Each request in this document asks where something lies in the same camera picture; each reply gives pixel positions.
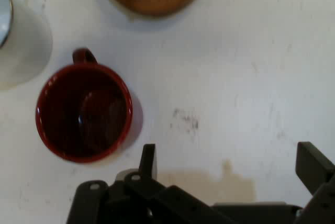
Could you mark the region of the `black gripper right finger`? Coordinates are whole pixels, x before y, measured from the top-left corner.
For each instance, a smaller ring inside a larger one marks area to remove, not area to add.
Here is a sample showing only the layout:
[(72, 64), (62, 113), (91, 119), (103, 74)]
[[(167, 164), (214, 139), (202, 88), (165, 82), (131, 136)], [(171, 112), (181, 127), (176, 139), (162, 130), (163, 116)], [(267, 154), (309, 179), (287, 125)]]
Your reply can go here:
[(334, 164), (311, 142), (299, 142), (295, 171), (312, 198), (296, 223), (334, 223)]

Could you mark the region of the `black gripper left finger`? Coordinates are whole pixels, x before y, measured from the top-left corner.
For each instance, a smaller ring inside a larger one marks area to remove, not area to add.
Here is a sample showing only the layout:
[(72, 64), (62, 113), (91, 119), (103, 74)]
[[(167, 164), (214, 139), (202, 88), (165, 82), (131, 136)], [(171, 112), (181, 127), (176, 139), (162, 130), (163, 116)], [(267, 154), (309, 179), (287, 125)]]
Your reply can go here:
[(76, 190), (67, 223), (227, 223), (228, 218), (177, 186), (155, 180), (154, 144), (143, 147), (138, 169), (109, 186), (88, 181)]

